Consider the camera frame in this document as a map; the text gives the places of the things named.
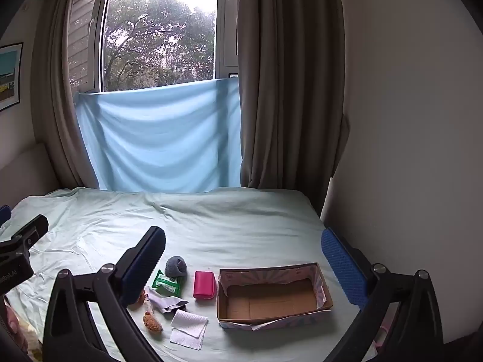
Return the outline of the person's left hand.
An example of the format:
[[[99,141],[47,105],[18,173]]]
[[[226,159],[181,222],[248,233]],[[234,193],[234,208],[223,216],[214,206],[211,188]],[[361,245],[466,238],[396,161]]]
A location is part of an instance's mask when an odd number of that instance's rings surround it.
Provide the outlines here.
[[[6,308],[7,325],[8,325],[10,334],[15,339],[17,346],[20,349],[22,349],[23,352],[27,352],[28,343],[26,341],[24,333],[21,330],[20,322],[19,322],[14,310],[12,310],[11,306],[7,302],[7,299],[4,298],[2,300],[3,300],[3,303],[4,303],[5,308]]]

